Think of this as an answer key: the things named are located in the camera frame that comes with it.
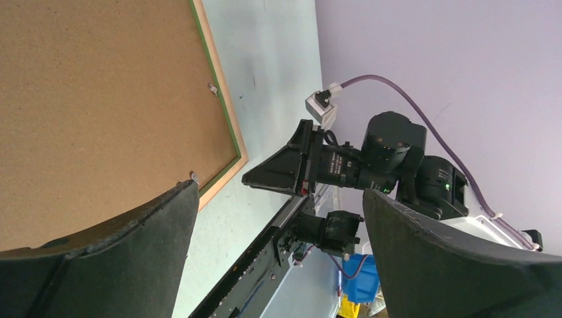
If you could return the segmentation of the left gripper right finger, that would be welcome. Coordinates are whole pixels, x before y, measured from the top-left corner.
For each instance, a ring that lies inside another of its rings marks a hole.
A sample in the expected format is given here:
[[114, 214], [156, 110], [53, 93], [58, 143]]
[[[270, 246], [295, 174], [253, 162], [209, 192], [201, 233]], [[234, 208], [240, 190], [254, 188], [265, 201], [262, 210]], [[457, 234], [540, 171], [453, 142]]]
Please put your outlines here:
[[365, 224], [391, 317], [560, 317], [561, 258], [478, 238], [368, 189]]

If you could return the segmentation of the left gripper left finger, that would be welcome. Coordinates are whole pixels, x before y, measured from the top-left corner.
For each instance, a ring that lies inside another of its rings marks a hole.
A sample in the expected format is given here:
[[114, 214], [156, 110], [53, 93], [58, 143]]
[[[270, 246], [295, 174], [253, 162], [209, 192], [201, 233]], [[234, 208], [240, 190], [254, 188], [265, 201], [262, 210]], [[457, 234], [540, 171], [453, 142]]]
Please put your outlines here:
[[171, 317], [199, 207], [178, 183], [38, 248], [1, 253], [2, 317]]

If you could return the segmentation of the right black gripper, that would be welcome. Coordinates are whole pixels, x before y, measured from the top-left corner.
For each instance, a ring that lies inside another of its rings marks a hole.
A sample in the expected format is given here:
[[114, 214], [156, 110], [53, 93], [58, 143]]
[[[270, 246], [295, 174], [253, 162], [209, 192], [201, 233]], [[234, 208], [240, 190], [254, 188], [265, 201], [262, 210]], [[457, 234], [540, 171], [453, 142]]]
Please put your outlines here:
[[425, 156], [427, 129], [399, 113], [373, 116], [359, 149], [337, 144], [332, 131], [302, 119], [287, 144], [242, 176], [242, 184], [286, 195], [313, 191], [313, 183], [389, 194], [398, 183], [414, 190]]

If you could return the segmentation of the brown backing board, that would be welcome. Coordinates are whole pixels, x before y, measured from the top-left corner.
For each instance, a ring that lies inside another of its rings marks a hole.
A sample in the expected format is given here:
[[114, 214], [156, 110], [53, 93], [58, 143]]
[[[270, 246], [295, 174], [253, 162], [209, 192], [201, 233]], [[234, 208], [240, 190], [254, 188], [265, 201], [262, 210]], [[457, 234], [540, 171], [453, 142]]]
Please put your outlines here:
[[1, 2], [1, 249], [200, 188], [237, 156], [190, 1]]

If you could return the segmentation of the wooden picture frame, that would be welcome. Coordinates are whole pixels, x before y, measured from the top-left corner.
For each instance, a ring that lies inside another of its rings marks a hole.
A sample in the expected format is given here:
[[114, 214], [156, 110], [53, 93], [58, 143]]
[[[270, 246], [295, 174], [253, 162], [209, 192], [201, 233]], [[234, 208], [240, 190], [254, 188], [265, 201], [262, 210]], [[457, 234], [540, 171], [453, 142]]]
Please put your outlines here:
[[198, 211], [202, 211], [228, 182], [242, 170], [249, 161], [249, 156], [203, 2], [190, 1], [189, 4], [194, 14], [194, 20], [199, 31], [203, 48], [207, 54], [209, 67], [213, 74], [213, 82], [209, 85], [217, 88], [216, 96], [221, 102], [225, 120], [229, 127], [231, 140], [237, 153], [234, 159], [222, 168], [219, 173], [215, 174], [205, 186], [200, 188]]

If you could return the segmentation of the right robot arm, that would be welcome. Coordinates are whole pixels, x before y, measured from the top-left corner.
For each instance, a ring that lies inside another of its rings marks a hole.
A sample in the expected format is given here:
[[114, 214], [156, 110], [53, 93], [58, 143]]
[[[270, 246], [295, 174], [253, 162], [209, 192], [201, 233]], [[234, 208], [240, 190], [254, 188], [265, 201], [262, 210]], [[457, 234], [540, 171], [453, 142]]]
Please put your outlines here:
[[456, 229], [506, 246], [539, 251], [532, 231], [509, 229], [487, 213], [468, 173], [425, 152], [427, 128], [395, 112], [375, 115], [359, 148], [333, 131], [300, 121], [286, 145], [246, 172], [246, 186], [307, 196], [317, 184], [394, 194], [397, 202]]

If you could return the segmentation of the blue plastic bin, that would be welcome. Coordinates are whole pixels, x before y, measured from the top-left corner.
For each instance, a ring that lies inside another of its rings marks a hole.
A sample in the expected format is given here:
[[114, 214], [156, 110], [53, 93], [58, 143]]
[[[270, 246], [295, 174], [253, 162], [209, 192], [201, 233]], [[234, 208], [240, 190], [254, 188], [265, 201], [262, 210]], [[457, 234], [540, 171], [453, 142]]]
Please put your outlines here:
[[374, 256], [371, 254], [354, 254], [349, 260], [344, 260], [344, 272], [349, 276], [354, 275], [364, 257], [365, 261], [354, 279], [343, 276], [343, 293], [353, 303], [373, 302], [380, 285]]

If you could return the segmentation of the metal turn clip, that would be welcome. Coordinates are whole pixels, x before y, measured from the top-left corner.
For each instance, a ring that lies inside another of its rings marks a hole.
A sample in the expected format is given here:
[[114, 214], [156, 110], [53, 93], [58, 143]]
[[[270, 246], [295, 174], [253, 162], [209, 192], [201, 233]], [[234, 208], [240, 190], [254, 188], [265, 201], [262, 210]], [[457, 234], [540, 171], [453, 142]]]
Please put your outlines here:
[[199, 177], [195, 172], [190, 172], [190, 178], [191, 180], [193, 180], [196, 184], [199, 184]]
[[210, 92], [212, 92], [214, 94], [214, 96], [217, 97], [218, 94], [219, 94], [218, 88], [215, 85], [213, 85], [212, 83], [208, 83], [207, 86], [208, 86], [208, 89], [210, 90]]

